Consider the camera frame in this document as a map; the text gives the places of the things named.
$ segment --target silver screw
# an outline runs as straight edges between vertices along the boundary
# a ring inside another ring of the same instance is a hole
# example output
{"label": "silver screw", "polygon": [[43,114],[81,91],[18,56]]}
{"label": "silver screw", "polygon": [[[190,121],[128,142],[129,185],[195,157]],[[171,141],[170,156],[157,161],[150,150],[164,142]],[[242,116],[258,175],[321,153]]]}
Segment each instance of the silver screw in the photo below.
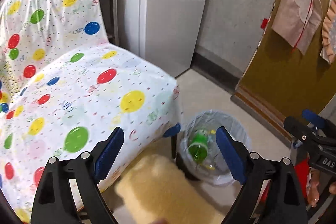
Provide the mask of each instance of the silver screw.
{"label": "silver screw", "polygon": [[259,155],[258,155],[257,153],[255,153],[255,152],[252,152],[252,153],[250,154],[250,157],[251,157],[252,159],[254,159],[254,160],[257,160],[257,159],[259,158]]}
{"label": "silver screw", "polygon": [[90,153],[89,152],[83,152],[82,154],[81,154],[81,158],[82,159],[87,159],[88,157],[90,156]]}
{"label": "silver screw", "polygon": [[289,158],[283,158],[283,162],[287,165],[291,164],[291,160]]}
{"label": "silver screw", "polygon": [[50,159],[49,159],[49,163],[50,164],[54,164],[55,162],[56,162],[56,157],[51,157]]}

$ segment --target plastic bag liner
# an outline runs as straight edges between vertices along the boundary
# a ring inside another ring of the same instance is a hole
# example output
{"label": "plastic bag liner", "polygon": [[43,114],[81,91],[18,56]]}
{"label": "plastic bag liner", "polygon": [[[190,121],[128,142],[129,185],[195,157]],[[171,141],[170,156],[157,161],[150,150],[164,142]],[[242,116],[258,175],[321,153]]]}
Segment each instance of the plastic bag liner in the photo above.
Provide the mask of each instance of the plastic bag liner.
{"label": "plastic bag liner", "polygon": [[188,151],[190,142],[194,138],[197,130],[205,129],[210,133],[211,131],[216,131],[221,126],[226,128],[234,140],[242,142],[249,151],[251,150],[251,139],[240,122],[226,113],[216,110],[208,110],[199,113],[187,124],[178,151],[185,166],[192,175],[212,185],[226,187],[234,182],[234,178],[216,145],[215,134],[209,134],[209,142],[214,142],[215,145],[213,145],[211,149],[209,148],[208,156],[205,161],[211,157],[215,158],[215,161],[220,165],[220,168],[210,170],[204,164],[197,164]]}

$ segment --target balloon print tablecloth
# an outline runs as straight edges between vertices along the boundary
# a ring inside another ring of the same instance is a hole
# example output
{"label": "balloon print tablecloth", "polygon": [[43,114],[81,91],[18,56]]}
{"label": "balloon print tablecloth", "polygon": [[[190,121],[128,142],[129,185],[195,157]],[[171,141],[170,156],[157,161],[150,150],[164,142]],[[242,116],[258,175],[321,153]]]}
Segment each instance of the balloon print tablecloth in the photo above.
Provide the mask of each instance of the balloon print tablecloth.
{"label": "balloon print tablecloth", "polygon": [[25,222],[51,156],[76,158],[121,127],[104,190],[179,122],[175,79],[109,44],[99,0],[5,0],[0,50],[0,187]]}

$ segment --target blue gripper pad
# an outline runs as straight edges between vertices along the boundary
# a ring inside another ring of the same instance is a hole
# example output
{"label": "blue gripper pad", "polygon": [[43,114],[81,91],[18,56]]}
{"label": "blue gripper pad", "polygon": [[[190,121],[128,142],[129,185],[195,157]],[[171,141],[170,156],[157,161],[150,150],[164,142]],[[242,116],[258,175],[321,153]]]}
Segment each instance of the blue gripper pad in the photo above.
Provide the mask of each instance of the blue gripper pad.
{"label": "blue gripper pad", "polygon": [[166,130],[166,132],[163,134],[164,138],[172,137],[177,135],[181,131],[181,125],[177,123],[175,126],[169,128]]}
{"label": "blue gripper pad", "polygon": [[227,166],[230,169],[233,178],[238,180],[240,184],[243,185],[246,182],[244,162],[239,157],[231,143],[231,140],[234,140],[232,138],[230,138],[230,140],[229,137],[225,134],[224,130],[229,135],[225,128],[218,128],[216,131],[216,143],[223,155],[224,160],[226,161]]}
{"label": "blue gripper pad", "polygon": [[319,129],[323,129],[326,126],[325,120],[318,116],[316,113],[312,112],[311,110],[305,109],[302,111],[302,116],[314,126]]}
{"label": "blue gripper pad", "polygon": [[97,182],[106,179],[123,143],[124,131],[119,128],[95,162],[93,177]]}

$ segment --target red balloon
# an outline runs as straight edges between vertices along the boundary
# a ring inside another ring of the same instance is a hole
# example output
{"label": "red balloon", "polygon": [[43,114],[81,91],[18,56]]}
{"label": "red balloon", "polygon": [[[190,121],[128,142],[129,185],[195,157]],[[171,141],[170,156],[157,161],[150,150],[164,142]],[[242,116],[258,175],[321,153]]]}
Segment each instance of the red balloon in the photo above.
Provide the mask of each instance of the red balloon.
{"label": "red balloon", "polygon": [[28,65],[23,70],[23,76],[26,78],[32,78],[35,73],[36,73],[36,68],[34,65]]}
{"label": "red balloon", "polygon": [[50,99],[50,94],[43,95],[40,99],[37,100],[39,105],[43,105]]}
{"label": "red balloon", "polygon": [[104,84],[109,81],[111,81],[117,74],[117,71],[115,69],[108,69],[104,72],[102,72],[98,78],[97,78],[97,83],[98,84]]}
{"label": "red balloon", "polygon": [[5,165],[5,175],[7,179],[12,179],[14,177],[14,169],[10,162]]}
{"label": "red balloon", "polygon": [[43,171],[44,171],[44,167],[40,167],[34,173],[34,183],[35,183],[36,187],[39,185],[39,182],[40,182],[40,179],[42,177]]}
{"label": "red balloon", "polygon": [[11,112],[7,113],[6,119],[9,120],[9,119],[13,118],[13,116],[14,116],[14,110],[12,110]]}
{"label": "red balloon", "polygon": [[19,44],[19,41],[20,41],[20,36],[17,33],[13,34],[8,41],[8,47],[15,48],[17,44]]}

